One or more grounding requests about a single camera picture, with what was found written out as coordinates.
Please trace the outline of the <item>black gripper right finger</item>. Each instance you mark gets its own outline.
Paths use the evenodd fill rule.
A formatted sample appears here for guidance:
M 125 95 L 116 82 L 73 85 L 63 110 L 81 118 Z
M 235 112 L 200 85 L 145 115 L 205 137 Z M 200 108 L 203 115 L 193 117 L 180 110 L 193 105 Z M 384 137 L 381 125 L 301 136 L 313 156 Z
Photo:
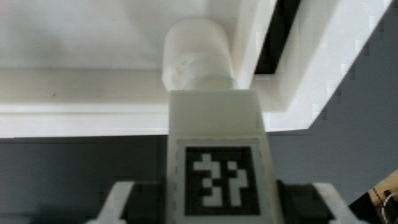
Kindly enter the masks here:
M 335 215 L 329 224 L 368 224 L 368 222 L 358 218 L 335 186 L 329 183 L 315 183 L 315 188 Z

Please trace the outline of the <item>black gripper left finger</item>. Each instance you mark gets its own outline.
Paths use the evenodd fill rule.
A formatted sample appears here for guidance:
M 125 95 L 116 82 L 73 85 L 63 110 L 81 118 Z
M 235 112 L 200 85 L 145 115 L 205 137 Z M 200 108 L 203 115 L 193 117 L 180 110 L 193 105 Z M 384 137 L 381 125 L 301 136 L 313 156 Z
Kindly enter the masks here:
M 98 217 L 86 224 L 127 224 L 121 216 L 134 186 L 134 181 L 121 181 L 114 184 Z

